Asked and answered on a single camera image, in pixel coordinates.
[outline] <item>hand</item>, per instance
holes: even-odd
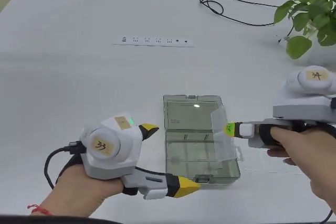
[[[89,217],[103,201],[121,193],[120,179],[98,180],[86,175],[83,165],[67,168],[40,207],[52,215]]]
[[[318,129],[297,133],[273,127],[271,135],[283,148],[270,149],[268,155],[289,157],[285,162],[298,165],[310,178],[313,193],[336,212],[336,139]]]

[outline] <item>white table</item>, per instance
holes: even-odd
[[[272,21],[272,8],[220,1],[227,15]],[[198,0],[12,0],[0,13],[0,212],[27,214],[27,205],[50,192],[43,176],[47,155],[78,139],[84,125],[120,111],[161,127],[143,144],[139,166],[164,171],[164,94],[220,95],[232,121],[270,116],[281,81],[295,68],[277,44],[276,35],[289,28],[239,25]],[[111,44],[122,35],[185,37],[195,47]],[[93,216],[125,223],[244,224],[327,215],[328,206],[311,193],[303,174],[246,170],[260,150],[235,143],[243,149],[242,177],[226,189],[149,201],[118,195]],[[52,160],[53,177],[68,158]]]

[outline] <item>open plastic container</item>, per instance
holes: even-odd
[[[221,98],[165,95],[166,172],[197,183],[225,185],[240,177]]]

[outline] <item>white flower pot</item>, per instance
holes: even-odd
[[[317,65],[317,66],[336,66],[336,45],[330,47],[321,47],[318,40],[317,40],[317,31],[313,34],[307,34],[305,37],[309,37],[312,41],[311,48],[302,55],[299,59],[293,60],[288,55],[287,57],[291,59],[291,61],[300,66],[310,66],[310,65]],[[290,37],[302,35],[302,32],[297,32],[293,30]],[[283,44],[284,48],[286,49],[287,42],[284,41]]]

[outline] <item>power strip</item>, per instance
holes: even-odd
[[[157,47],[194,47],[190,39],[123,36],[112,42],[113,45],[157,46]]]

